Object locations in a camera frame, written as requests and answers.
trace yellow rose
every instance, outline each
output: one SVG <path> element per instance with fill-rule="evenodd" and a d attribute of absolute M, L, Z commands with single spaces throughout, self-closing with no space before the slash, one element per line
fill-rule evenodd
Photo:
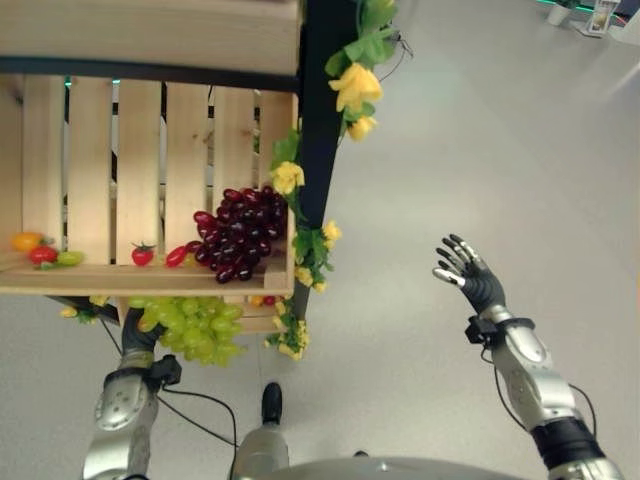
<path fill-rule="evenodd" d="M 273 188 L 278 193 L 288 195 L 296 186 L 304 185 L 304 171 L 300 165 L 292 162 L 282 162 L 278 168 L 271 172 Z"/>
<path fill-rule="evenodd" d="M 60 310 L 60 316 L 63 318 L 74 318 L 78 316 L 78 311 L 73 307 L 65 307 Z"/>
<path fill-rule="evenodd" d="M 310 287 L 313 283 L 313 277 L 311 276 L 311 270 L 306 267 L 296 267 L 296 278 L 305 287 Z"/>
<path fill-rule="evenodd" d="M 359 142 L 366 137 L 371 129 L 378 124 L 373 117 L 360 117 L 356 122 L 347 127 L 347 132 L 352 140 Z"/>
<path fill-rule="evenodd" d="M 278 315 L 283 315 L 284 312 L 287 311 L 286 307 L 284 306 L 284 303 L 282 302 L 276 302 L 276 312 L 278 312 Z"/>
<path fill-rule="evenodd" d="M 322 293 L 327 289 L 327 284 L 326 282 L 314 283 L 313 289 L 318 293 Z"/>
<path fill-rule="evenodd" d="M 91 295 L 89 297 L 89 301 L 99 307 L 104 307 L 104 305 L 107 303 L 107 300 L 109 300 L 109 297 L 107 295 Z"/>
<path fill-rule="evenodd" d="M 338 92 L 336 111 L 341 112 L 348 106 L 354 112 L 362 110 L 363 101 L 374 101 L 382 98 L 380 82 L 367 68 L 353 63 L 347 68 L 339 80 L 330 80 L 329 86 Z"/>
<path fill-rule="evenodd" d="M 338 228 L 334 220 L 330 220 L 323 228 L 322 232 L 327 240 L 333 240 L 334 242 L 342 237 L 342 230 Z"/>
<path fill-rule="evenodd" d="M 274 316 L 271 319 L 271 321 L 273 322 L 273 324 L 278 330 L 284 330 L 284 323 L 282 323 L 282 320 L 280 320 L 280 317 Z"/>

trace gray floor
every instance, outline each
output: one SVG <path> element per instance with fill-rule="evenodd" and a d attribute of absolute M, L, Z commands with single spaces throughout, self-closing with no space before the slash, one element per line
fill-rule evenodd
<path fill-rule="evenodd" d="M 429 273 L 440 237 L 458 232 L 590 393 L 602 446 L 640 478 L 639 76 L 620 83 L 639 50 L 547 26 L 533 0 L 401 5 L 416 58 L 384 82 L 379 129 L 337 158 L 328 217 L 345 236 L 309 306 L 308 356 L 295 364 L 245 337 L 231 368 L 185 365 L 182 386 L 231 403 L 244 435 L 278 379 L 293 463 L 366 449 L 545 478 L 465 341 L 469 307 Z M 112 347 L 46 300 L 0 308 L 0 478 L 75 478 Z M 230 431 L 217 407 L 174 403 Z M 153 479 L 223 478 L 231 460 L 164 409 L 152 445 Z"/>

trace wire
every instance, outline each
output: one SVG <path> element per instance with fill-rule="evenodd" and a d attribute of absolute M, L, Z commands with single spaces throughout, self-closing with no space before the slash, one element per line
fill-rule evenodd
<path fill-rule="evenodd" d="M 509 416 L 513 419 L 513 421 L 516 422 L 516 424 L 526 432 L 527 427 L 525 427 L 523 423 L 520 420 L 518 420 L 518 418 L 513 414 L 513 412 L 511 412 L 511 410 L 507 406 L 507 402 L 504 400 L 504 396 L 502 395 L 502 390 L 500 389 L 500 381 L 498 380 L 498 369 L 495 366 L 493 367 L 493 376 L 496 379 L 496 389 L 498 390 L 498 396 L 500 397 L 500 402 L 502 403 L 502 406 L 507 411 Z"/>
<path fill-rule="evenodd" d="M 589 405 L 589 410 L 591 410 L 591 425 L 593 425 L 592 427 L 593 438 L 597 440 L 598 439 L 598 420 L 596 417 L 596 409 L 593 408 L 593 403 L 591 403 L 591 399 L 589 398 L 589 395 L 587 395 L 587 392 L 582 390 L 577 385 L 573 385 L 572 383 L 570 383 L 569 386 L 574 390 L 576 390 L 577 392 L 580 392 L 580 394 L 587 401 L 587 404 Z"/>
<path fill-rule="evenodd" d="M 113 336 L 113 333 L 111 333 L 111 330 L 109 329 L 109 327 L 107 327 L 107 324 L 105 323 L 105 321 L 101 318 L 100 319 L 100 323 L 102 323 L 102 326 L 104 327 L 105 331 L 107 332 L 107 335 L 109 335 L 109 338 L 111 339 L 111 342 L 113 343 L 113 346 L 115 347 L 115 349 L 118 351 L 118 353 L 120 355 L 122 355 L 122 349 L 120 348 L 120 345 L 118 345 L 118 342 L 116 341 L 115 337 Z M 171 405 L 169 402 L 167 402 L 164 398 L 161 398 L 159 395 L 158 397 L 158 401 L 160 403 L 162 403 L 165 407 L 167 407 L 169 410 L 171 410 L 173 413 L 175 413 L 176 415 L 178 415 L 180 418 L 182 418 L 183 420 L 186 420 L 187 422 L 189 422 L 191 425 L 199 428 L 200 430 L 202 430 L 203 432 L 208 433 L 209 435 L 217 438 L 218 440 L 226 443 L 227 445 L 230 445 L 232 447 L 238 448 L 238 442 L 236 440 L 234 440 L 233 442 L 225 437 L 223 437 L 222 435 L 215 433 L 212 430 L 209 430 L 208 428 L 200 425 L 198 422 L 196 422 L 195 420 L 193 420 L 192 418 L 188 417 L 187 415 L 185 415 L 184 413 L 182 413 L 180 410 L 178 410 L 176 407 L 174 407 L 173 405 Z"/>
<path fill-rule="evenodd" d="M 168 392 L 168 393 L 174 393 L 176 395 L 186 395 L 186 396 L 191 396 L 191 397 L 198 397 L 198 398 L 204 398 L 205 400 L 211 400 L 214 403 L 217 403 L 218 405 L 220 405 L 221 407 L 225 408 L 227 410 L 227 412 L 229 412 L 229 415 L 231 416 L 231 423 L 233 424 L 233 445 L 237 445 L 238 444 L 238 428 L 236 425 L 236 416 L 233 413 L 233 409 L 227 405 L 226 403 L 224 403 L 222 400 L 219 400 L 215 397 L 212 397 L 210 395 L 205 395 L 204 393 L 197 393 L 197 392 L 187 392 L 185 390 L 172 390 L 167 388 L 166 385 L 163 385 L 162 387 L 162 391 L 164 392 Z M 236 464 L 236 449 L 233 449 L 233 459 L 231 460 L 231 472 L 233 472 L 233 467 L 235 467 Z"/>

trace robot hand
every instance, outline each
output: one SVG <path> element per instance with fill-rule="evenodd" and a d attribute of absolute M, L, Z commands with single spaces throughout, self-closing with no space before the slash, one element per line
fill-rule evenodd
<path fill-rule="evenodd" d="M 478 314 L 506 311 L 507 302 L 500 280 L 475 250 L 454 234 L 443 238 L 442 242 L 453 255 L 443 248 L 436 248 L 436 252 L 449 263 L 439 260 L 440 268 L 433 269 L 435 277 L 457 285 Z"/>

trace wooden slat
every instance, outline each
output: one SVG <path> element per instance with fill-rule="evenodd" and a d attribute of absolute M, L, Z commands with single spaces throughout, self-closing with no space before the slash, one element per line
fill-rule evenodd
<path fill-rule="evenodd" d="M 167 86 L 165 248 L 197 237 L 193 213 L 206 205 L 206 85 Z"/>
<path fill-rule="evenodd" d="M 67 234 L 87 263 L 110 257 L 111 79 L 74 77 L 69 106 Z"/>
<path fill-rule="evenodd" d="M 0 252 L 22 230 L 22 77 L 0 75 Z"/>
<path fill-rule="evenodd" d="M 22 142 L 22 227 L 62 248 L 62 135 L 64 78 L 25 79 Z"/>
<path fill-rule="evenodd" d="M 0 56 L 295 75 L 298 4 L 298 0 L 0 0 Z"/>
<path fill-rule="evenodd" d="M 287 136 L 295 125 L 295 95 L 291 93 L 263 91 L 260 108 L 260 158 L 258 160 L 258 185 L 271 183 L 273 142 Z"/>
<path fill-rule="evenodd" d="M 132 243 L 158 245 L 160 89 L 159 82 L 120 82 L 116 229 L 119 265 L 132 264 Z"/>
<path fill-rule="evenodd" d="M 213 147 L 213 205 L 225 188 L 251 186 L 253 166 L 253 90 L 216 88 Z"/>

